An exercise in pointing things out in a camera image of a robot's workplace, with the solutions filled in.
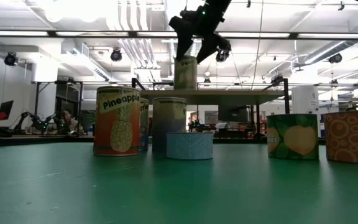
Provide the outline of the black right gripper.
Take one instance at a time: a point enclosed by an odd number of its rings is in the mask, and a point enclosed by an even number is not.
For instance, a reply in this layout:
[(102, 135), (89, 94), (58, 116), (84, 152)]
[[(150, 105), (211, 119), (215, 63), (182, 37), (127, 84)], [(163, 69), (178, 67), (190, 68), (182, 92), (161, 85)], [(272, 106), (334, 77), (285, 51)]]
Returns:
[(230, 41), (214, 33), (220, 22), (224, 22), (224, 14), (231, 0), (205, 0), (197, 10), (184, 9), (180, 16), (173, 16), (169, 26), (177, 33), (178, 45), (176, 59), (181, 60), (193, 44), (193, 35), (209, 35), (203, 38), (196, 59), (200, 64), (210, 55), (217, 53), (218, 62), (224, 62), (230, 55)]

